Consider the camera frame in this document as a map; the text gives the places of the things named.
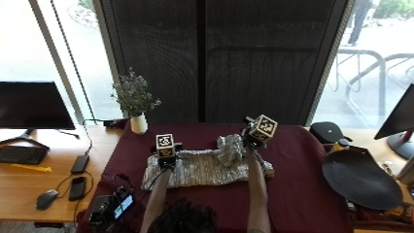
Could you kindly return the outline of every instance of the maroon tablecloth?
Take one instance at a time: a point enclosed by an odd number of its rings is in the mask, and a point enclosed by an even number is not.
[[[156,135],[171,133],[175,142],[183,143],[185,150],[216,149],[219,136],[240,133],[244,124],[207,123],[153,123],[144,135],[132,133],[127,125],[115,153],[103,173],[95,196],[111,194],[120,184],[113,183],[113,175],[123,173],[140,187],[151,146]],[[264,160],[273,164],[276,177],[266,179],[269,194],[269,215],[273,232],[286,233],[350,233],[352,221],[346,214],[344,197],[332,189],[322,175],[325,150],[312,134],[301,127],[278,125],[276,137],[268,148],[260,149]],[[128,210],[116,232],[135,232],[140,229],[144,207],[149,193]],[[187,197],[196,204],[209,205],[217,212],[219,233],[246,232],[249,214],[248,182],[220,186],[191,186],[168,190],[167,202]],[[77,215],[77,232],[92,232],[88,223],[93,201],[88,210]]]

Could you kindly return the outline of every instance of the keyboard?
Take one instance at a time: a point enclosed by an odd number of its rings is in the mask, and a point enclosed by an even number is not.
[[[0,148],[0,163],[37,165],[44,159],[48,148],[6,146]]]

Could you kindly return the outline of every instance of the white vase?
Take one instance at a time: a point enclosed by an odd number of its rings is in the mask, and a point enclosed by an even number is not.
[[[144,134],[148,130],[148,122],[145,119],[145,115],[133,116],[131,118],[131,130],[136,134]]]

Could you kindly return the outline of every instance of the computer mouse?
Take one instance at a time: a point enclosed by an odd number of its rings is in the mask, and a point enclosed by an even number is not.
[[[36,210],[44,211],[49,208],[52,205],[56,197],[57,197],[59,191],[55,189],[49,189],[47,192],[41,193],[37,197],[36,201]]]

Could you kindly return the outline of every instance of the folded cloth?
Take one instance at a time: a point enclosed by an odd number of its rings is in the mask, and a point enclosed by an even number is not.
[[[217,139],[217,150],[183,150],[177,153],[175,172],[169,177],[168,187],[192,185],[223,185],[249,178],[245,149],[236,135]],[[148,158],[141,188],[151,190],[153,181],[161,172],[159,155]],[[273,178],[273,166],[264,161],[264,176]]]

